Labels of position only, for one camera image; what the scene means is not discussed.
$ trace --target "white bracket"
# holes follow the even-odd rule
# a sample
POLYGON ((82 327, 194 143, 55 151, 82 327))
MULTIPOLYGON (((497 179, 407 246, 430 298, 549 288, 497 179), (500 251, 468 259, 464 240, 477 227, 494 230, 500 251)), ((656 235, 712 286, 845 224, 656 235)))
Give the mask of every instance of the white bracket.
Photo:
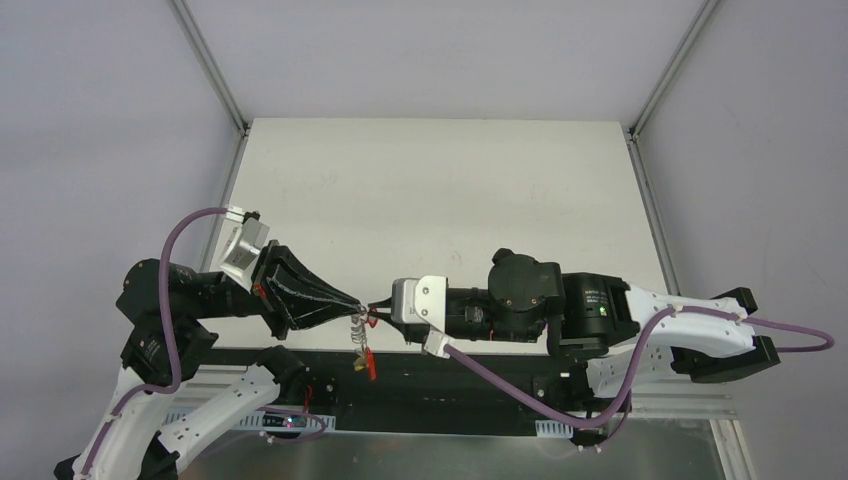
POLYGON ((250 366, 241 379, 179 421, 161 428, 159 442, 169 452, 179 452, 177 472, 182 473, 206 447, 257 408, 280 395, 280 386, 265 367, 250 366))
MULTIPOLYGON (((633 354, 634 352, 627 351, 613 357, 589 360, 586 378, 596 397, 612 398, 618 394, 633 354)), ((671 368, 674 356, 670 347, 648 344, 642 350, 640 357, 639 366, 636 368, 636 377, 633 379, 633 387, 678 375, 671 368)))
MULTIPOLYGON (((118 385, 112 401, 109 402, 106 413, 97 426, 97 432, 99 432, 104 423, 113 422, 89 471, 88 478, 91 480, 138 477, 141 471, 141 460, 147 451, 147 446, 150 445, 150 439, 153 438, 175 398, 174 395, 160 393, 147 395, 139 392, 124 405, 117 418, 113 416, 111 411, 118 400, 128 391, 142 384, 144 381, 132 368, 122 368, 119 371, 118 385)), ((96 434, 74 461, 72 468, 75 474, 82 471, 94 438, 96 434)))
POLYGON ((632 284, 625 296, 630 316, 643 328, 657 312, 669 306, 674 308, 675 312, 663 319, 651 332, 650 343, 653 345, 687 348, 713 358, 733 357, 754 349, 754 329, 750 325, 710 315, 681 312, 683 307, 696 306, 737 316, 745 315, 745 309, 736 299, 676 297, 649 292, 632 284))
POLYGON ((536 420, 536 436, 538 438, 571 438, 574 428, 556 420, 536 420))
POLYGON ((449 337, 435 328, 431 328, 430 333, 427 335, 427 340, 424 341, 424 345, 421 348, 431 355, 440 358, 450 358, 450 355, 445 353, 445 346, 452 345, 453 342, 453 337, 449 337))
POLYGON ((221 271, 248 292, 253 287, 253 271, 269 231, 264 223, 248 218, 244 224, 233 228, 221 254, 221 271))
POLYGON ((445 331, 445 299, 448 279, 435 275, 421 277, 415 285, 415 314, 440 332, 445 331))

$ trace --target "gray wall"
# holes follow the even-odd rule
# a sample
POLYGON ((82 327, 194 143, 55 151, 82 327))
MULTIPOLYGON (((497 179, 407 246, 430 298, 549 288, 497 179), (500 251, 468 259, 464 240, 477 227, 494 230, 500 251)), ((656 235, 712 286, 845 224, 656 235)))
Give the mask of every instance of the gray wall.
POLYGON ((0 476, 41 479, 114 388, 124 274, 217 201, 236 135, 164 1, 4 2, 0 65, 0 476))
POLYGON ((848 5, 727 2, 642 140, 684 293, 837 339, 733 384, 760 478, 846 478, 848 5))

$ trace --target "metal aluminum frame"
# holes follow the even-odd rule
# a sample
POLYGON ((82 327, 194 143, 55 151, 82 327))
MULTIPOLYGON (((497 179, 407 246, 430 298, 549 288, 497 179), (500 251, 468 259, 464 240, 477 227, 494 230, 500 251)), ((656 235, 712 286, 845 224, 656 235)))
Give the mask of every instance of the metal aluminum frame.
MULTIPOLYGON (((665 97, 679 75, 681 68, 693 51, 695 45, 705 27, 709 25, 718 12, 723 0, 705 0, 693 18, 689 28, 677 46, 672 58, 669 60, 660 78, 646 100, 637 120, 626 130, 627 146, 633 163, 633 169, 638 181, 639 191, 642 195, 645 212, 648 216, 651 232, 660 265, 665 277, 666 287, 669 293, 680 294, 677 276, 671 261, 668 244, 666 242, 665 228, 660 209, 657 205, 655 194, 639 149, 640 134, 656 111, 658 105, 665 97)), ((209 80, 210 87, 214 90, 221 105, 227 112, 234 128, 239 133, 239 142, 235 149, 232 164, 230 166, 226 184, 220 196, 220 204, 226 204, 232 194, 233 186, 238 175, 241 160, 250 133, 249 121, 244 118, 238 107, 236 99, 224 80, 209 46, 203 38, 186 0, 169 0, 174 16, 183 30, 186 41, 195 53, 198 63, 209 80)), ((203 247, 202 268, 208 269, 212 262, 212 255, 218 242, 218 234, 221 220, 217 219, 215 226, 203 247)), ((178 403, 185 406, 194 405, 200 399, 207 398, 219 387, 218 382, 212 380, 214 377, 222 376, 220 367, 209 371, 209 376, 199 372, 198 379, 191 382, 185 394, 177 399, 178 403)), ((722 385, 713 385, 708 388, 701 385, 692 385, 686 382, 659 382, 653 384, 650 390, 637 391, 634 393, 634 417, 642 418, 706 418, 710 419, 713 434, 715 436, 719 457, 721 458, 725 476, 728 480, 755 480, 756 474, 752 466, 750 454, 741 434, 736 411, 726 388, 722 385)))

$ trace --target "white backdrop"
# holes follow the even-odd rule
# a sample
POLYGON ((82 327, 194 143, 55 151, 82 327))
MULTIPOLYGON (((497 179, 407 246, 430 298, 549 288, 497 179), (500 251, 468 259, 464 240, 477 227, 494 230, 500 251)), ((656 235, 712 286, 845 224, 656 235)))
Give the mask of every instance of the white backdrop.
POLYGON ((0 9, 0 477, 41 480, 114 391, 124 275, 218 202, 236 135, 165 2, 0 9))
POLYGON ((768 480, 848 478, 846 47, 844 0, 726 2, 643 134, 683 292, 745 285, 836 338, 730 384, 768 480))
MULTIPOLYGON (((563 272, 664 282, 621 126, 614 122, 257 119, 231 203, 363 302, 396 278, 486 287, 500 247, 563 272)), ((218 252, 231 225, 224 226, 218 252)), ((258 317, 207 320, 217 346, 276 342, 258 317)), ((350 350, 349 319, 293 332, 292 348, 350 350)), ((415 351, 387 325, 369 346, 415 351)), ((470 352, 546 354, 545 343, 465 342, 470 352)))
POLYGON ((248 118, 636 120, 702 0, 190 0, 248 118))

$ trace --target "black base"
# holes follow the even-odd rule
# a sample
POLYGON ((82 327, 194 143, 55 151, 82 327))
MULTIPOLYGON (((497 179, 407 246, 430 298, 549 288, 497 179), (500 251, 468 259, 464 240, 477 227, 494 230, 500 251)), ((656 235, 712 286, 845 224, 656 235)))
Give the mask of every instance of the black base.
MULTIPOLYGON (((259 350, 213 349, 209 365, 249 365, 259 350)), ((336 417, 336 429, 360 432, 535 435, 544 417, 454 360, 377 353, 377 380, 353 369, 353 352, 294 351, 309 367, 310 411, 336 417), (328 392, 327 385, 332 385, 328 392)), ((605 408, 592 395, 586 365, 548 356, 477 355, 474 359, 560 411, 605 408), (569 378, 561 378, 569 372, 569 378), (544 395, 539 397, 539 390, 544 395)))

